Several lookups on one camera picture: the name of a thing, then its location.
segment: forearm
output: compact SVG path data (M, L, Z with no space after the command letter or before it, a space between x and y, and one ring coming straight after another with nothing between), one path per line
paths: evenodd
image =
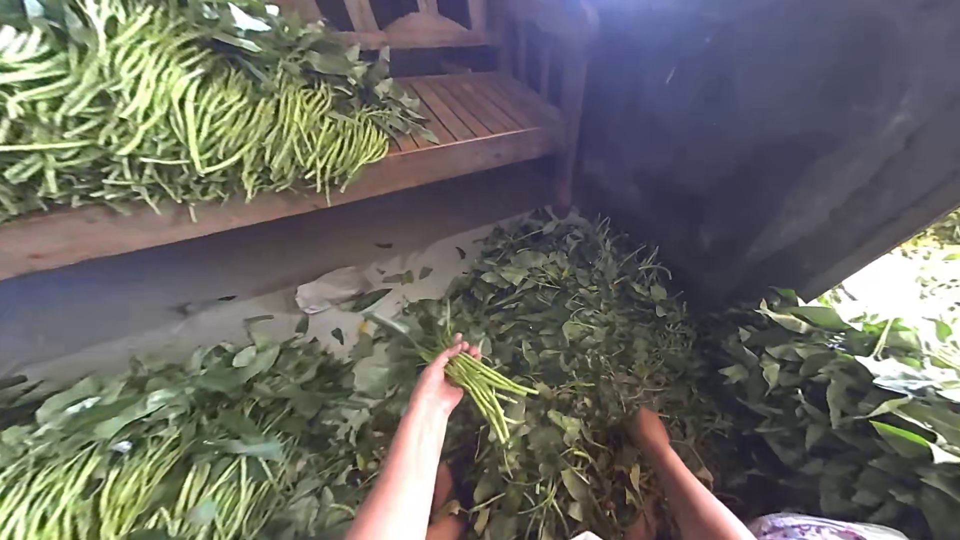
M686 468L670 447L649 452L657 479L666 491L670 510L684 540L745 540L754 536L733 512L723 505Z
M347 540L421 540L430 520L447 415L412 405L403 415L376 486L357 512Z

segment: bundle of long beans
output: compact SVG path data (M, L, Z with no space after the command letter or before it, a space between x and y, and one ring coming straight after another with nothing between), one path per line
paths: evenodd
M420 127L417 100L386 78L389 55L364 62L322 29L265 14L271 32L232 30L239 39L204 25L219 0L198 2L202 15L176 1L48 1L59 11L44 16L65 22L0 27L0 222L127 201L192 213L298 185L329 200L386 155L385 130ZM68 32L51 30L61 23Z
M329 441L356 406L352 365L303 332L251 331L250 346L132 362L44 398L0 437L0 540L292 538L330 523L319 497L338 481ZM0 413L33 402L16 381Z
M381 327L403 336L412 343L417 355L426 363L433 361L454 342L449 302L446 304L446 313L442 319L439 335L428 333L415 337L411 329L403 323L382 317L377 313L368 313L367 317ZM422 345L425 342L431 342L434 346L426 347ZM444 373L467 391L501 444L507 444L510 440L508 425L519 423L517 420L508 418L500 404L501 401L510 404L517 403L516 399L506 395L506 393L521 398L539 394L536 389L524 386L498 373L491 366L485 364L482 358L474 358L467 353L459 353L451 358L444 367Z
M424 358L429 361L437 355L428 355ZM515 404L516 400L503 392L510 392L518 396L538 394L537 390L528 388L517 382L507 379L496 370L467 353L459 353L446 364L444 372L451 380L462 386L473 402L480 409L480 414L490 424L490 429L496 438L503 444L510 438L508 424L520 422L511 418L503 411L500 401Z

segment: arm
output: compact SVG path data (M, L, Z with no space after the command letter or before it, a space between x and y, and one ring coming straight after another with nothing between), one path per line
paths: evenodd
M670 436L656 412L641 409L636 416L636 432L638 446L666 491L684 540L755 540L747 527L693 476L670 448Z
M426 536L446 421L464 395L462 388L446 381L444 367L462 351L479 355L476 348L461 343L458 334L456 344L420 374L383 473L357 512L346 540L421 540Z

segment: wooden bench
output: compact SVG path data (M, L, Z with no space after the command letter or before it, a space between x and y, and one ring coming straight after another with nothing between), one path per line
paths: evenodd
M398 136L383 160L367 167L331 205L383 195L519 161L556 156L555 201L571 202L573 163L587 75L587 46L596 14L580 0L467 0L469 28L440 15L437 0L386 28L377 27L370 0L345 0L353 32L343 38L373 49L496 47L488 73L397 79L420 98L421 113L440 144ZM282 12L321 18L314 0L282 0ZM157 215L137 205L132 215L111 209L60 209L0 224L0 280L326 208L319 195L261 194L245 204L197 205L198 221L171 204Z

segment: hand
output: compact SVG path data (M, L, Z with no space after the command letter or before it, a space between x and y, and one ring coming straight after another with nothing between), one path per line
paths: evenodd
M475 358L480 357L480 351L476 347L470 347L463 338L462 334L455 335L453 346L437 355L420 374L420 380L417 381L413 396L410 398L411 408L436 409L445 417L449 416L453 412L453 407L460 403L460 399L464 397L464 389L450 384L446 379L444 367L459 353L466 352Z
M647 407L641 407L636 412L630 432L634 444L644 452L655 453L670 448L670 434L666 432L663 421Z

